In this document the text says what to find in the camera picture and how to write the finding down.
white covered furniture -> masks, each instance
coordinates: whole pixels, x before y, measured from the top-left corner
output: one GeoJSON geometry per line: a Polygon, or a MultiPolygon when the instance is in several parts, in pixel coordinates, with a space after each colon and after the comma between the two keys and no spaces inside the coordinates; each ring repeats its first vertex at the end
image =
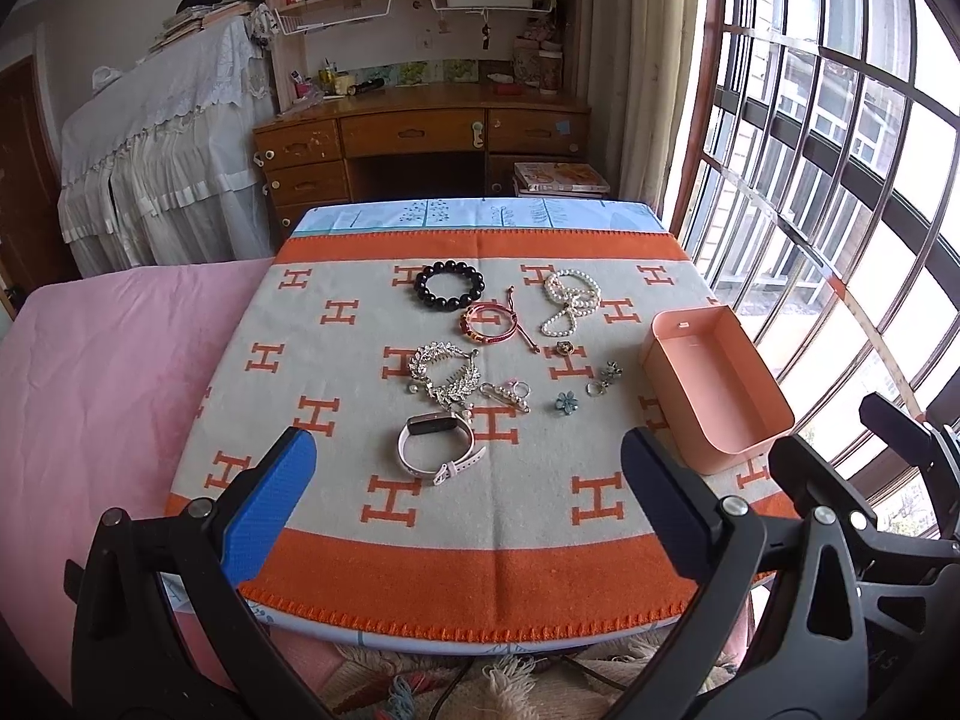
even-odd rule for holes
{"type": "Polygon", "coordinates": [[[243,17],[124,74],[62,132],[59,220],[83,276],[272,254],[251,129],[277,112],[243,17]]]}

screw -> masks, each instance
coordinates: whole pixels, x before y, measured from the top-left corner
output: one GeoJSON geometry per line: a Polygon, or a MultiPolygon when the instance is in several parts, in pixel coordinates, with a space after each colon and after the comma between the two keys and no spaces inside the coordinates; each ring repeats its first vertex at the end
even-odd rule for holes
{"type": "Polygon", "coordinates": [[[813,509],[813,518],[821,525],[832,525],[837,522],[837,515],[833,513],[833,509],[829,506],[818,506],[813,509]]]}
{"type": "Polygon", "coordinates": [[[213,511],[213,501],[209,498],[194,498],[186,505],[186,512],[194,519],[203,519],[213,511]]]}
{"type": "Polygon", "coordinates": [[[750,506],[738,495],[728,495],[720,501],[720,507],[731,517],[743,517],[750,511],[750,506]]]}
{"type": "Polygon", "coordinates": [[[104,515],[100,517],[100,522],[103,522],[107,528],[112,528],[121,519],[123,519],[123,509],[107,509],[104,515]]]}

blue flower earring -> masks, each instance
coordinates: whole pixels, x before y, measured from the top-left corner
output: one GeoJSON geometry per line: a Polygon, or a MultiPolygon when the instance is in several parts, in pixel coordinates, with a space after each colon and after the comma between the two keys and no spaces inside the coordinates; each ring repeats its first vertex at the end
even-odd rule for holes
{"type": "Polygon", "coordinates": [[[561,392],[559,395],[557,395],[557,403],[555,404],[555,408],[558,410],[558,412],[563,412],[564,416],[570,416],[575,412],[575,410],[577,410],[579,405],[580,404],[577,403],[576,397],[573,395],[573,390],[571,390],[570,392],[561,392]]]}

blue patterned cloth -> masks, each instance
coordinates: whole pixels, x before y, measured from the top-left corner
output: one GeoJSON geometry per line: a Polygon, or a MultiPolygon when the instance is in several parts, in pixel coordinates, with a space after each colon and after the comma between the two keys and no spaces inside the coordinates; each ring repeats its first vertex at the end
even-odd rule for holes
{"type": "Polygon", "coordinates": [[[572,197],[458,197],[328,205],[309,211],[294,236],[389,230],[525,229],[664,232],[648,206],[572,197]]]}

window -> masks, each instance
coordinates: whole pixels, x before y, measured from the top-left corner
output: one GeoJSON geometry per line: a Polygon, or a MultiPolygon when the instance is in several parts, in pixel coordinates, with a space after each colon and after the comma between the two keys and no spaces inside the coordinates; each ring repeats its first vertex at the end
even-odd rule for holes
{"type": "MultiPolygon", "coordinates": [[[[683,245],[781,384],[797,432],[850,478],[885,450],[859,422],[868,392],[960,418],[947,386],[960,365],[960,61],[924,0],[726,6],[731,60],[680,204],[683,245]]],[[[929,531],[919,477],[884,495],[883,528],[929,531]]]]}

